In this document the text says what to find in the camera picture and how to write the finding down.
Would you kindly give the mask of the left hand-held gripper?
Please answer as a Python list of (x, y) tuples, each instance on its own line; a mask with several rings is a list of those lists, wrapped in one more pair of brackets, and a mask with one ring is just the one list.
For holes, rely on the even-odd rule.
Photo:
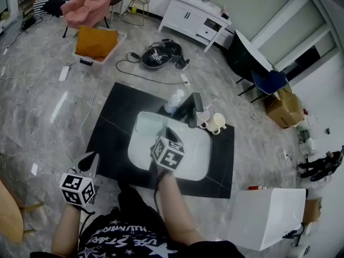
[(62, 174), (59, 184), (66, 203), (86, 208), (94, 203), (96, 189), (94, 178), (99, 166), (99, 154), (88, 152), (73, 161), (73, 167)]

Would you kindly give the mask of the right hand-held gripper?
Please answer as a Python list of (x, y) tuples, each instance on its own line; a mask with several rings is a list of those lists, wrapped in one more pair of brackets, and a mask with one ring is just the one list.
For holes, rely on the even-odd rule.
[(158, 138), (150, 148), (149, 171), (159, 170), (174, 172), (185, 156), (185, 148), (181, 138), (170, 128), (164, 126)]

